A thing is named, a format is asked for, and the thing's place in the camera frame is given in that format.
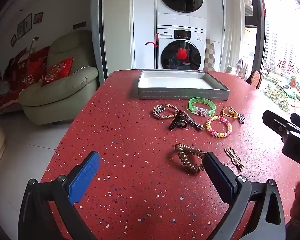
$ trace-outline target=black hair claw clip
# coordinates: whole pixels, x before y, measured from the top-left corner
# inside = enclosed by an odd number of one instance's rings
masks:
[[[172,131],[176,127],[180,128],[186,128],[188,126],[188,123],[183,120],[182,118],[182,111],[179,110],[178,113],[176,114],[176,117],[173,119],[172,123],[169,126],[169,130]]]

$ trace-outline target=dryer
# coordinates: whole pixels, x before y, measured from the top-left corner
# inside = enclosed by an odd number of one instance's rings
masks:
[[[205,0],[157,0],[157,25],[206,29]]]
[[[159,68],[203,70],[206,48],[205,30],[158,26]]]

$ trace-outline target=red hook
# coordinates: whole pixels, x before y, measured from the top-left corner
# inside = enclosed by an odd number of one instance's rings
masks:
[[[154,42],[152,42],[152,41],[147,42],[146,45],[148,45],[149,43],[152,43],[154,48],[157,47],[157,45]]]

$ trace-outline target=gray box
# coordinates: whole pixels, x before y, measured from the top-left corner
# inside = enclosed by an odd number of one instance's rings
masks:
[[[138,82],[139,99],[228,100],[230,90],[208,72],[145,69]]]

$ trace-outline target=speckled red tabletop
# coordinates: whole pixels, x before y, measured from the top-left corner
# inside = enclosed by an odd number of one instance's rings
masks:
[[[100,154],[100,169],[75,205],[99,240],[206,239],[219,223],[228,206],[205,172],[185,173],[174,152],[176,143],[212,151],[239,174],[223,151],[233,147],[246,164],[241,175],[257,182],[276,180],[286,222],[290,219],[300,165],[281,153],[281,138],[262,122],[267,109],[286,117],[270,99],[236,76],[211,72],[231,90],[228,101],[214,100],[216,114],[224,106],[232,106],[246,117],[245,124],[231,120],[233,133],[228,138],[215,138],[192,127],[169,131],[172,120],[155,119],[153,108],[172,104],[186,110],[188,100],[139,100],[140,73],[125,70],[111,74],[74,120],[42,178],[44,182],[68,174],[90,151]],[[191,116],[202,124],[207,120]],[[226,131],[218,121],[211,126]],[[55,206],[52,209],[60,230],[70,239]],[[244,216],[235,237],[240,236],[247,219]]]

